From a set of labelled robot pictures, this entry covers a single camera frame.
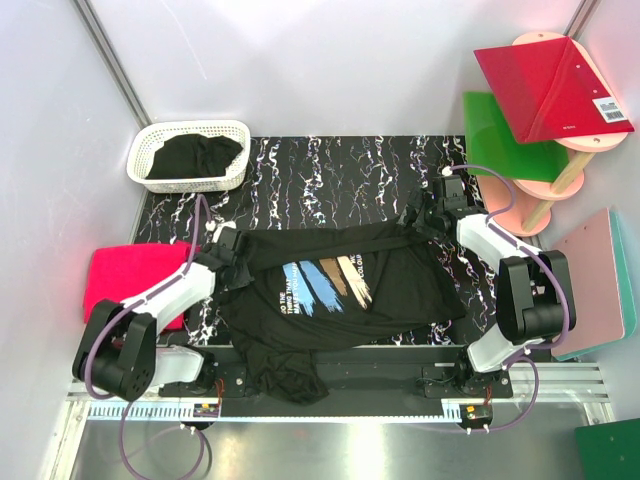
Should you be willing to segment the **black printed t-shirt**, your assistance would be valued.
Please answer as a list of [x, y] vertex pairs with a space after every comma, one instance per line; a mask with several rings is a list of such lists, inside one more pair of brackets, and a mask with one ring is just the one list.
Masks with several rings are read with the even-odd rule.
[[466, 314], [432, 242], [391, 219], [345, 229], [253, 230], [251, 282], [219, 312], [262, 393], [324, 399], [314, 355], [368, 344]]

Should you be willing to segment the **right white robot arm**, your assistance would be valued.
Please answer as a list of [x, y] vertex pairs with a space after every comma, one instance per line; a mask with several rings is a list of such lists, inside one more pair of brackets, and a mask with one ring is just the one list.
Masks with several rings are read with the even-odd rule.
[[503, 378], [508, 365], [535, 349], [561, 344], [576, 325], [569, 264], [558, 250], [540, 250], [500, 227], [471, 205], [459, 176], [440, 176], [432, 189], [409, 196], [400, 224], [472, 251], [497, 275], [496, 323], [464, 347], [441, 383], [480, 397]]

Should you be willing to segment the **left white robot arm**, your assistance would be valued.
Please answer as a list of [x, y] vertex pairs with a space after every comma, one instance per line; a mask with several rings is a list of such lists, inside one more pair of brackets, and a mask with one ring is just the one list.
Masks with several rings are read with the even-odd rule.
[[244, 232], [223, 224], [212, 243], [158, 284], [122, 302], [98, 302], [80, 340], [73, 377], [95, 399], [129, 402], [151, 387], [210, 381], [211, 357], [190, 346], [159, 347], [157, 337], [193, 305], [252, 281], [243, 259], [246, 243]]

